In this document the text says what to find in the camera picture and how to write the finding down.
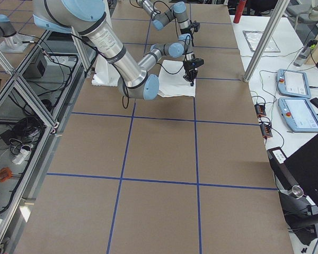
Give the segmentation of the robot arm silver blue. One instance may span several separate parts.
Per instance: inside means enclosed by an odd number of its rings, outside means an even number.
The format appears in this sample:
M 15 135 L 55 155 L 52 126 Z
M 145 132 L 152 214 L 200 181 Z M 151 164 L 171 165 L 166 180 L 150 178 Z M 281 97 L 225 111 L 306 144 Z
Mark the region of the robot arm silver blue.
M 136 1 L 136 3 L 150 16 L 152 24 L 157 30 L 162 30 L 173 20 L 178 23 L 181 34 L 190 34 L 192 38 L 193 34 L 197 33 L 200 29 L 199 22 L 192 22 L 188 18 L 185 2 L 177 2 L 171 6 L 167 5 L 167 10 L 165 12 L 156 9 L 155 3 L 148 0 Z
M 59 33 L 75 30 L 88 37 L 97 53 L 119 73 L 118 90 L 127 98 L 152 100 L 157 96 L 159 78 L 148 72 L 163 56 L 182 57 L 183 78 L 193 85 L 204 60 L 196 58 L 193 52 L 193 35 L 200 24 L 188 18 L 185 2 L 177 2 L 165 12 L 156 9 L 151 1 L 137 1 L 137 5 L 150 16 L 157 30 L 176 20 L 181 32 L 177 42 L 153 45 L 140 62 L 134 60 L 107 23 L 102 1 L 33 1 L 33 18 L 35 25 L 42 29 Z

